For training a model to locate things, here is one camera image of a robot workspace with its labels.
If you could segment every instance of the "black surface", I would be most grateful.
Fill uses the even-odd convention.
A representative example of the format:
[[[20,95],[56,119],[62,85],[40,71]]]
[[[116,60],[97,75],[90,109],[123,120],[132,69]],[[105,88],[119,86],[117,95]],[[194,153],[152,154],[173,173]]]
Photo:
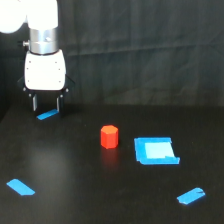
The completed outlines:
[[[58,0],[59,40],[70,103],[224,106],[224,2],[219,0]],[[27,24],[0,34],[11,102],[23,76]],[[54,97],[46,94],[47,102]]]
[[[5,86],[6,86],[5,72],[3,70],[3,66],[0,60],[0,121],[5,115],[8,108],[7,92]]]
[[[39,121],[12,106],[0,124],[0,223],[223,223],[224,109],[144,106],[69,108]],[[103,125],[119,128],[119,147],[100,146]],[[180,165],[136,162],[134,138],[172,138]],[[17,178],[36,191],[21,197]],[[201,187],[189,205],[177,197]]]

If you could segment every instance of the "blue tape piece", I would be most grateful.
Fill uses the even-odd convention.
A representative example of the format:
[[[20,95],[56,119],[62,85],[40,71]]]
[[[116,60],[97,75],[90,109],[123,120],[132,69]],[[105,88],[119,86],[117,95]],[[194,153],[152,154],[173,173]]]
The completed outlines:
[[[143,165],[169,165],[169,164],[179,164],[180,158],[179,157],[166,157],[164,159],[141,159],[139,161]]]
[[[21,181],[14,179],[7,183],[7,185],[12,188],[14,191],[16,191],[21,196],[24,195],[33,195],[35,194],[35,191],[27,187],[24,183]]]
[[[153,143],[153,142],[169,142],[172,143],[171,138],[169,137],[155,137],[155,138],[137,138],[139,141],[144,142],[144,143]]]
[[[135,139],[135,152],[137,161],[147,158],[145,144],[141,144],[138,139]]]
[[[44,120],[44,119],[46,119],[46,118],[48,118],[48,117],[51,117],[51,116],[53,116],[53,115],[55,115],[55,114],[58,114],[58,110],[56,110],[56,109],[51,110],[51,111],[49,111],[49,112],[46,112],[46,113],[44,113],[44,114],[41,114],[41,115],[37,116],[37,118],[38,118],[39,120]]]
[[[205,195],[204,191],[201,188],[195,188],[179,197],[177,197],[179,203],[188,205],[191,202],[203,197]]]

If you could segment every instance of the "black table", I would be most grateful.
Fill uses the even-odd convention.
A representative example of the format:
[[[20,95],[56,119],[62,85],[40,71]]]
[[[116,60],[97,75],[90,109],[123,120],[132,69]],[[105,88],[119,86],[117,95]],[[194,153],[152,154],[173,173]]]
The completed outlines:
[[[100,146],[107,124],[119,128],[115,150]],[[136,162],[137,137],[171,137],[180,165]],[[39,121],[11,106],[0,123],[0,223],[223,223],[223,146],[223,108],[68,106]],[[12,179],[36,193],[20,196]],[[179,204],[195,187],[206,196]]]

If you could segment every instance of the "blue tape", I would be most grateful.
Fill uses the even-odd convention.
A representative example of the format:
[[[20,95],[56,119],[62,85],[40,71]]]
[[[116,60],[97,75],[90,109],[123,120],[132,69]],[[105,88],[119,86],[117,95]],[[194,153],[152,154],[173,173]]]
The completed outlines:
[[[172,143],[171,138],[169,137],[155,137],[155,138],[136,138],[138,141],[144,142],[144,143],[153,143],[153,142],[169,142]]]
[[[46,118],[48,118],[48,117],[51,117],[51,116],[53,116],[53,115],[55,115],[55,114],[58,114],[58,110],[56,110],[56,109],[51,110],[51,111],[49,111],[49,112],[46,112],[46,113],[44,113],[44,114],[41,114],[41,115],[37,116],[37,118],[38,118],[39,120],[44,120],[44,119],[46,119]]]
[[[164,159],[141,159],[139,162],[143,165],[169,165],[169,164],[179,164],[179,157],[166,157]]]
[[[205,195],[204,191],[201,188],[195,188],[179,197],[177,197],[179,203],[188,205],[191,202],[203,197]]]
[[[7,185],[22,196],[35,194],[35,191],[17,179],[11,180]]]

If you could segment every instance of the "red hexagonal block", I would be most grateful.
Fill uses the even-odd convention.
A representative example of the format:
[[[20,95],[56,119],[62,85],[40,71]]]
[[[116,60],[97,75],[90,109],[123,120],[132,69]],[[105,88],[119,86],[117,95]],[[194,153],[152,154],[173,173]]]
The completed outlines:
[[[101,145],[106,149],[114,149],[118,145],[118,128],[113,125],[101,129]]]

